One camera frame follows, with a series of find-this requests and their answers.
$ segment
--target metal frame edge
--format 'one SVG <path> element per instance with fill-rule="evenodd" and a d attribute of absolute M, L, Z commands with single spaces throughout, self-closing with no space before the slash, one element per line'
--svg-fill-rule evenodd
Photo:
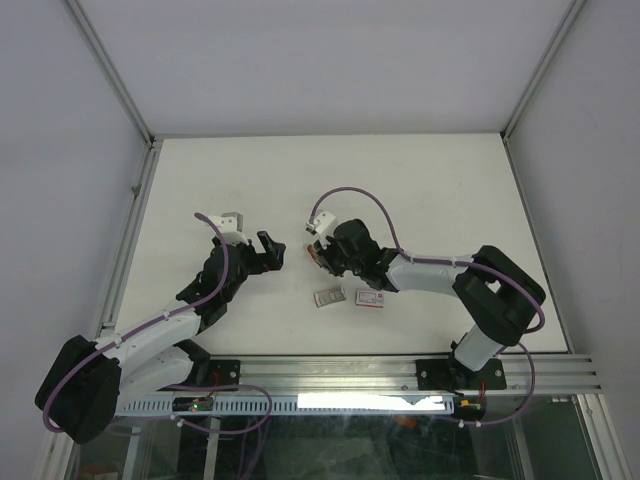
<path fill-rule="evenodd" d="M 134 125 L 138 134 L 142 137 L 144 142 L 147 145 L 151 145 L 153 143 L 153 135 L 149 130 L 147 123 L 145 122 L 140 110 L 136 106 L 131 94 L 127 90 L 122 77 L 116 70 L 111 57 L 107 53 L 106 48 L 104 47 L 100 37 L 98 36 L 91 20 L 86 14 L 84 8 L 82 8 L 81 0 L 61 0 L 67 13 L 73 23 L 78 28 L 82 39 L 84 40 L 87 48 L 93 55 L 93 58 L 100 68 L 100 71 L 104 75 L 107 83 L 111 87 L 114 95 L 122 105 L 125 113 L 131 120 L 131 123 Z"/>
<path fill-rule="evenodd" d="M 585 436 L 602 480 L 633 480 L 604 395 L 577 395 Z"/>
<path fill-rule="evenodd" d="M 527 223 L 529 224 L 529 230 L 531 231 L 531 237 L 533 238 L 533 244 L 536 247 L 536 252 L 538 254 L 538 258 L 540 259 L 540 265 L 542 266 L 542 273 L 544 274 L 544 278 L 547 281 L 547 285 L 549 286 L 549 296 L 551 297 L 551 301 L 553 302 L 553 308 L 556 311 L 556 315 L 558 316 L 558 323 L 560 324 L 560 329 L 562 330 L 562 334 L 564 335 L 564 340 L 567 343 L 567 347 L 570 352 L 575 352 L 574 343 L 571 339 L 571 334 L 569 333 L 569 329 L 562 321 L 562 315 L 560 315 L 560 311 L 558 309 L 558 302 L 556 302 L 556 295 L 553 289 L 553 285 L 551 279 L 549 278 L 549 272 L 547 271 L 547 266 L 545 263 L 544 255 L 542 254 L 542 249 L 540 248 L 540 241 L 538 237 L 538 232 L 536 228 L 535 221 L 533 219 L 533 215 L 531 214 L 531 205 L 529 204 L 529 200 L 527 199 L 527 194 L 525 193 L 524 187 L 522 186 L 522 177 L 518 172 L 518 168 L 516 167 L 515 162 L 513 161 L 513 155 L 511 155 L 511 141 L 507 138 L 503 142 L 505 153 L 507 154 L 507 160 L 509 161 L 509 166 L 511 167 L 511 174 L 513 175 L 513 180 L 516 184 L 516 188 L 518 189 L 518 195 L 520 196 L 520 202 L 524 207 L 524 214 L 527 218 Z"/>
<path fill-rule="evenodd" d="M 520 96 L 518 103 L 516 104 L 516 108 L 514 109 L 509 121 L 507 122 L 506 127 L 502 132 L 502 137 L 504 139 L 508 139 L 511 137 L 513 132 L 515 131 L 520 119 L 523 117 L 527 108 L 529 107 L 531 100 L 534 95 L 538 91 L 542 81 L 546 77 L 549 72 L 549 68 L 551 67 L 554 59 L 556 58 L 558 52 L 562 45 L 564 45 L 566 39 L 569 37 L 569 34 L 573 31 L 573 27 L 576 24 L 576 21 L 580 17 L 580 14 L 584 11 L 586 5 L 590 0 L 572 0 L 571 4 L 565 11 L 558 27 L 553 33 L 547 48 L 542 53 L 538 64 L 536 65 L 531 78 L 527 82 L 527 86 L 524 89 L 524 92 Z"/>

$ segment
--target aluminum frame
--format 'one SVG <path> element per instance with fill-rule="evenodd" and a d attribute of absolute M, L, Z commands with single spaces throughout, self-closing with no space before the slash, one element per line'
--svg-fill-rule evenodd
<path fill-rule="evenodd" d="M 77 26 L 96 64 L 111 86 L 114 95 L 118 98 L 147 145 L 139 183 L 132 187 L 134 198 L 126 220 L 123 238 L 114 260 L 111 280 L 99 309 L 95 331 L 100 334 L 101 330 L 113 329 L 115 326 L 113 320 L 117 317 L 122 300 L 123 284 L 131 266 L 133 251 L 135 250 L 162 142 L 154 142 L 153 133 L 135 105 L 99 35 L 82 8 L 81 0 L 61 1 L 69 17 Z M 554 32 L 549 46 L 536 66 L 503 132 L 507 154 L 509 154 L 509 137 L 517 127 L 540 83 L 546 77 L 558 50 L 569 36 L 587 3 L 588 0 L 573 0 Z M 167 135 L 163 138 L 172 138 L 172 136 Z M 515 170 L 514 177 L 521 193 L 527 216 L 530 218 L 526 198 L 522 193 Z M 533 226 L 532 233 L 535 241 L 536 235 Z M 563 331 L 565 339 L 571 348 L 571 341 L 564 326 Z M 277 395 L 282 395 L 287 391 L 317 390 L 318 388 L 329 390 L 352 388 L 358 391 L 386 391 L 398 394 L 398 387 L 404 394 L 424 395 L 425 392 L 412 393 L 414 392 L 414 382 L 415 389 L 417 389 L 415 367 L 413 366 L 413 361 L 416 358 L 425 357 L 241 357 L 243 360 L 243 382 L 253 382 L 268 386 L 271 390 L 277 391 Z M 578 394 L 577 399 L 584 419 L 585 436 L 590 439 L 594 457 L 601 469 L 602 478 L 604 480 L 614 478 L 631 479 L 631 473 L 613 430 L 604 398 L 601 395 L 600 385 L 597 382 L 597 376 L 589 357 L 571 354 L 534 354 L 533 358 L 538 374 L 536 395 Z M 505 355 L 503 361 L 509 386 L 505 393 L 524 394 L 529 382 L 529 366 L 525 357 L 523 355 Z M 379 367 L 378 370 L 373 372 L 367 370 L 372 365 L 372 362 L 377 365 L 377 368 Z M 208 465 L 215 464 L 215 461 L 211 462 L 209 460 L 209 455 L 212 456 L 212 459 L 215 459 L 216 443 L 217 437 L 215 441 L 214 439 L 210 440 L 211 448 L 208 449 Z M 73 457 L 73 452 L 73 442 L 68 436 L 49 433 L 40 457 L 41 461 L 36 471 L 36 478 L 47 480 L 64 478 L 64 472 Z"/>

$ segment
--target purple cable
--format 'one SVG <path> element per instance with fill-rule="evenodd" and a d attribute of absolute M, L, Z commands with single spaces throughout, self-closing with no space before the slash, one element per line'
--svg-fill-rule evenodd
<path fill-rule="evenodd" d="M 329 190 L 327 193 L 325 193 L 324 195 L 322 195 L 318 201 L 316 202 L 316 204 L 313 206 L 313 209 L 311 209 L 311 216 L 309 217 L 309 223 L 313 224 L 313 219 L 316 216 L 316 212 L 318 210 L 318 207 L 320 206 L 320 204 L 330 195 L 333 195 L 334 193 L 338 193 L 338 192 L 357 192 L 357 193 L 361 193 L 363 195 L 365 195 L 366 197 L 369 197 L 371 200 L 373 200 L 376 205 L 378 205 L 378 207 L 380 207 L 380 210 L 382 211 L 382 214 L 384 215 L 384 217 L 387 219 L 387 224 L 389 225 L 389 230 L 391 231 L 391 237 L 393 238 L 393 243 L 395 244 L 396 248 L 398 249 L 398 253 L 406 260 L 409 260 L 410 262 L 413 263 L 426 263 L 426 264 L 430 264 L 430 265 L 451 265 L 451 266 L 456 266 L 459 265 L 461 267 L 468 267 L 468 268 L 474 268 L 476 270 L 482 270 L 483 272 L 487 272 L 490 273 L 491 275 L 493 275 L 494 277 L 496 277 L 497 279 L 508 283 L 511 287 L 513 287 L 520 295 L 522 295 L 524 298 L 527 299 L 527 301 L 531 304 L 531 306 L 535 309 L 536 313 L 538 314 L 538 317 L 540 319 L 540 321 L 538 322 L 538 325 L 536 325 L 535 327 L 529 328 L 527 330 L 525 330 L 525 333 L 534 333 L 539 331 L 540 329 L 542 329 L 542 327 L 544 327 L 544 324 L 546 323 L 546 319 L 544 316 L 544 312 L 542 311 L 542 308 L 540 307 L 540 305 L 538 304 L 538 302 L 536 302 L 536 299 L 533 298 L 529 292 L 527 292 L 524 288 L 522 288 L 520 285 L 518 285 L 518 283 L 516 283 L 513 279 L 511 279 L 510 277 L 506 276 L 504 273 L 499 272 L 498 270 L 496 270 L 495 268 L 491 268 L 491 267 L 487 267 L 486 265 L 480 265 L 478 263 L 473 263 L 473 262 L 455 262 L 452 260 L 448 260 L 445 258 L 416 258 L 416 257 L 411 257 L 410 255 L 408 255 L 404 249 L 400 246 L 400 240 L 398 240 L 398 235 L 396 233 L 396 228 L 393 225 L 393 221 L 391 220 L 391 216 L 389 215 L 389 212 L 387 211 L 387 209 L 385 208 L 385 206 L 382 204 L 382 202 L 380 200 L 378 200 L 375 195 L 373 195 L 372 193 L 367 192 L 366 190 L 363 190 L 362 188 L 358 188 L 358 187 L 338 187 L 338 188 L 334 188 L 333 190 Z"/>
<path fill-rule="evenodd" d="M 533 358 L 531 358 L 531 352 L 529 352 L 529 350 L 527 350 L 527 347 L 525 347 L 521 343 L 518 343 L 518 346 L 522 349 L 524 354 L 527 356 L 527 360 L 529 361 L 529 367 L 531 368 L 531 385 L 529 385 L 529 391 L 527 392 L 527 395 L 526 395 L 525 399 L 522 401 L 522 403 L 520 404 L 520 406 L 513 413 L 507 415 L 506 417 L 499 418 L 497 420 L 489 420 L 487 422 L 480 422 L 480 426 L 483 426 L 483 427 L 484 426 L 489 426 L 490 427 L 492 425 L 500 425 L 500 424 L 509 422 L 509 421 L 513 420 L 514 418 L 522 415 L 522 413 L 527 409 L 527 407 L 529 406 L 529 404 L 533 400 L 533 392 L 536 389 L 536 368 L 533 365 Z M 437 418 L 439 420 L 445 420 L 447 422 L 453 422 L 453 423 L 458 423 L 458 424 L 460 423 L 460 420 L 456 420 L 455 418 L 451 418 L 451 417 L 436 416 L 435 418 Z M 464 425 L 468 425 L 468 426 L 472 426 L 472 427 L 476 426 L 476 422 L 471 422 L 469 420 L 463 420 L 462 423 Z"/>
<path fill-rule="evenodd" d="M 229 251 L 227 249 L 227 244 L 224 241 L 224 237 L 222 236 L 222 233 L 220 232 L 218 227 L 216 227 L 215 224 L 211 220 L 209 220 L 209 218 L 207 216 L 203 215 L 202 213 L 196 213 L 194 216 L 198 220 L 201 220 L 204 223 L 206 223 L 207 225 L 209 225 L 213 229 L 213 231 L 216 233 L 218 239 L 220 240 L 220 244 L 222 246 L 222 253 L 223 253 L 223 257 L 224 257 L 223 267 L 222 267 L 222 277 L 220 277 L 220 282 L 218 283 L 216 288 L 213 289 L 213 292 L 211 292 L 206 297 L 203 297 L 200 300 L 198 300 L 196 302 L 193 302 L 190 305 L 185 305 L 183 307 L 176 308 L 175 310 L 172 310 L 171 312 L 169 312 L 170 316 L 177 315 L 178 313 L 182 313 L 185 310 L 189 310 L 191 308 L 195 308 L 195 307 L 197 307 L 199 305 L 202 305 L 203 303 L 208 302 L 209 300 L 211 300 L 213 297 L 215 297 L 220 292 L 220 290 L 222 290 L 222 287 L 224 286 L 224 282 L 227 280 L 227 274 L 229 273 Z M 128 340 L 129 338 L 133 337 L 134 335 L 137 335 L 138 333 L 142 332 L 143 330 L 146 330 L 147 328 L 152 327 L 156 323 L 164 321 L 164 319 L 165 319 L 164 315 L 159 315 L 159 316 L 149 320 L 148 322 L 143 323 L 142 325 L 134 328 L 130 332 L 122 335 L 122 341 L 124 342 L 124 341 Z M 55 432 L 55 433 L 61 433 L 61 432 L 64 431 L 62 428 L 57 427 L 53 423 L 51 423 L 51 419 L 49 418 L 49 412 L 51 411 L 51 405 L 53 405 L 53 401 L 56 399 L 56 397 L 58 396 L 60 391 L 64 388 L 64 386 L 69 382 L 69 380 L 71 380 L 74 377 L 74 375 L 76 375 L 80 370 L 82 370 L 92 360 L 94 360 L 95 358 L 99 357 L 103 353 L 111 350 L 115 346 L 116 346 L 115 342 L 111 342 L 111 343 L 105 345 L 104 347 L 102 347 L 101 349 L 96 350 L 91 355 L 89 355 L 87 358 L 85 358 L 84 360 L 80 361 L 71 370 L 69 370 L 69 373 L 67 373 L 62 378 L 62 380 L 60 380 L 60 383 L 58 383 L 58 385 L 55 386 L 55 388 L 51 391 L 51 394 L 49 395 L 49 398 L 47 398 L 47 401 L 44 404 L 44 408 L 42 409 L 42 421 L 44 422 L 44 426 L 47 428 L 47 430 L 49 430 L 51 432 Z"/>
<path fill-rule="evenodd" d="M 251 478 L 251 474 L 253 473 L 254 468 L 256 468 L 256 465 L 258 465 L 258 461 L 260 460 L 260 455 L 262 454 L 262 450 L 264 449 L 264 444 L 267 443 L 267 435 L 269 434 L 270 426 L 271 424 L 267 423 L 264 431 L 264 436 L 262 436 L 262 430 L 258 429 L 258 446 L 256 447 L 256 451 L 253 454 L 253 458 L 251 459 L 249 466 L 247 466 L 247 470 L 244 472 L 244 475 L 242 475 L 242 478 L 240 480 L 248 480 L 249 478 Z"/>
<path fill-rule="evenodd" d="M 205 432 L 205 433 L 215 433 L 218 435 L 242 435 L 243 433 L 252 432 L 253 430 L 260 428 L 260 426 L 267 421 L 267 419 L 269 418 L 269 415 L 271 415 L 271 412 L 273 411 L 273 398 L 271 397 L 271 395 L 269 395 L 269 392 L 267 392 L 262 387 L 258 387 L 257 385 L 223 385 L 221 387 L 214 387 L 214 388 L 185 387 L 184 385 L 169 385 L 167 388 L 173 388 L 174 390 L 183 390 L 187 392 L 196 392 L 196 391 L 223 392 L 226 390 L 254 390 L 256 392 L 260 392 L 267 399 L 267 402 L 269 404 L 269 406 L 267 407 L 267 413 L 265 413 L 260 420 L 258 420 L 256 423 L 254 423 L 250 427 L 243 428 L 241 430 L 216 430 L 213 428 L 206 428 L 206 427 L 197 425 L 195 423 L 192 423 L 188 420 L 185 420 L 183 417 L 179 417 L 177 415 L 172 416 L 172 418 L 177 418 L 180 422 L 184 423 L 185 425 L 188 425 L 192 428 L 195 428 L 196 430 L 200 430 L 201 432 Z"/>
<path fill-rule="evenodd" d="M 247 427 L 250 427 L 252 423 L 253 423 L 253 420 L 247 423 Z M 240 480 L 240 477 L 242 476 L 242 467 L 244 467 L 244 451 L 247 446 L 247 435 L 249 434 L 245 433 L 242 436 L 242 444 L 240 447 L 240 460 L 238 461 L 238 474 L 236 475 L 236 480 Z"/>

